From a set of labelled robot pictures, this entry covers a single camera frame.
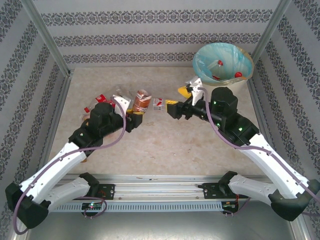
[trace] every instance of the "patterned wallpaper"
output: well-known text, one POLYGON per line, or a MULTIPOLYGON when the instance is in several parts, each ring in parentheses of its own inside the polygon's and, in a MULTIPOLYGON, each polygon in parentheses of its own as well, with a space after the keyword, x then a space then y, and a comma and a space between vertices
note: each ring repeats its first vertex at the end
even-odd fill
POLYGON ((69 68, 191 66, 205 44, 252 52, 279 0, 35 0, 69 68))
MULTIPOLYGON (((272 143, 292 167, 320 179, 320 1, 294 0, 253 74, 272 143)), ((307 211, 320 214, 319 204, 307 211)), ((305 216, 320 239, 320 218, 305 216)))
POLYGON ((0 0, 0 240, 11 227, 5 188, 39 168, 64 77, 19 0, 0 0))

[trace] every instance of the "white plastic piece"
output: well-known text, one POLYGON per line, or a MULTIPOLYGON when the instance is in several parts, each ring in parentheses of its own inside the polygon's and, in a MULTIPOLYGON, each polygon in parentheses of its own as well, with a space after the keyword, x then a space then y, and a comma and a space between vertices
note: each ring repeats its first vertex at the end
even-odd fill
MULTIPOLYGON (((308 187, 308 179, 296 172, 276 151, 269 146, 262 134, 256 134, 250 139, 250 146, 257 146, 271 151, 281 162, 304 184, 308 187)), ((260 150, 240 150, 249 157, 274 183, 280 194, 286 199, 295 199, 298 193, 302 194, 305 190, 280 166, 271 156, 260 150)))
MULTIPOLYGON (((29 184, 34 180, 34 178, 42 172, 44 168, 46 168, 51 162, 60 158, 62 155, 69 153, 74 150, 78 150, 79 147, 75 145, 73 142, 68 142, 64 145, 62 150, 51 160, 49 161, 43 168, 41 168, 36 174, 31 176, 29 179, 23 181, 21 183, 21 191, 25 191, 29 184)), ((78 151, 74 154, 71 154, 61 161, 54 164, 52 167, 48 169, 42 175, 39 180, 34 184, 34 187, 30 189, 30 191, 26 194, 27 196, 32 195, 34 201, 37 204, 40 204, 45 197, 47 196, 48 192, 64 177, 74 166, 78 163, 86 159, 86 154, 83 151, 78 151)))
POLYGON ((228 186, 235 194, 245 195, 268 205, 271 205, 268 195, 277 190, 274 184, 252 180, 239 174, 231 178, 228 186))
POLYGON ((58 206, 68 203, 73 199, 85 196, 90 189, 88 182, 82 177, 78 177, 75 180, 58 186, 52 189, 45 197, 46 201, 50 201, 51 204, 48 207, 49 213, 56 209, 58 206))
MULTIPOLYGON (((113 95, 113 98, 121 105, 123 112, 126 113, 131 100, 117 95, 113 95)), ((121 110, 117 104, 115 105, 114 112, 122 117, 121 110)))
POLYGON ((192 93, 192 106, 194 106, 204 95, 204 91, 199 90, 199 88, 203 87, 201 79, 199 77, 196 79, 192 79, 192 81, 190 82, 190 87, 193 88, 191 93, 192 93))

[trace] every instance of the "marble floor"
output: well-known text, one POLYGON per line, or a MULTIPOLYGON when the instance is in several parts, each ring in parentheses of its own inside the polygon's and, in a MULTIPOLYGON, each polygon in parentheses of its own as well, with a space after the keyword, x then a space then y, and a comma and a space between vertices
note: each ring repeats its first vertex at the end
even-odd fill
MULTIPOLYGON (((184 101, 179 87, 194 76, 192 67, 81 67, 76 68, 50 153, 53 158, 80 124, 83 108, 114 85, 125 85, 134 94, 151 91, 153 97, 184 101)), ((257 119, 245 82, 230 86, 238 97, 238 112, 256 126, 257 119)), ((120 130, 105 137, 114 141, 120 130)), ((165 111, 149 108, 142 124, 113 147, 96 150, 87 162, 70 173, 121 175, 263 175, 245 155, 223 143, 209 123, 192 117, 171 118, 165 111)))

